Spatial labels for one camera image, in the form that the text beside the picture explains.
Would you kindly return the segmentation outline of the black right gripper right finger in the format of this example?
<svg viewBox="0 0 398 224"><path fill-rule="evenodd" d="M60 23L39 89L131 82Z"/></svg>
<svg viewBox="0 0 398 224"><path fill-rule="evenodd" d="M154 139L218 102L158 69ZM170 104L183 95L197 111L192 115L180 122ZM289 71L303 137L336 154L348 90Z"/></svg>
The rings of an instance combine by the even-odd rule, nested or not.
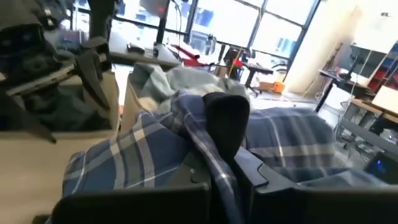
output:
<svg viewBox="0 0 398 224"><path fill-rule="evenodd" d="M246 223L397 223L397 186L362 170L273 169L240 148L234 172Z"/></svg>

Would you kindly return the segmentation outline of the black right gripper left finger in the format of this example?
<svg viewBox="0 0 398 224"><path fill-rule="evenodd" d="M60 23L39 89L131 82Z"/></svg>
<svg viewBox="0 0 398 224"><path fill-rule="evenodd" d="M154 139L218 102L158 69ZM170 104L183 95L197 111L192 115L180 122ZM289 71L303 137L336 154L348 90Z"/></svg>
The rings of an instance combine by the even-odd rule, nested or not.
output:
<svg viewBox="0 0 398 224"><path fill-rule="evenodd" d="M61 199L51 221L57 224L191 224L210 220L211 175L189 153L161 187L78 193Z"/></svg>

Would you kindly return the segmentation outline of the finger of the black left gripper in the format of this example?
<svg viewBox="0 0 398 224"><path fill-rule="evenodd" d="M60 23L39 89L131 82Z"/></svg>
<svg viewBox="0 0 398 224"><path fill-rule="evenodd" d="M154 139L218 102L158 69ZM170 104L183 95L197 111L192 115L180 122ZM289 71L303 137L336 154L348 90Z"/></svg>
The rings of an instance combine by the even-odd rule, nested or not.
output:
<svg viewBox="0 0 398 224"><path fill-rule="evenodd" d="M21 128L38 138L55 144L52 133L35 116L22 109L12 97L1 93L1 131Z"/></svg>
<svg viewBox="0 0 398 224"><path fill-rule="evenodd" d="M100 107L109 110L108 100L98 78L102 74L98 53L95 50L84 51L75 59L75 62L75 68L78 71L78 76L81 78L85 90Z"/></svg>

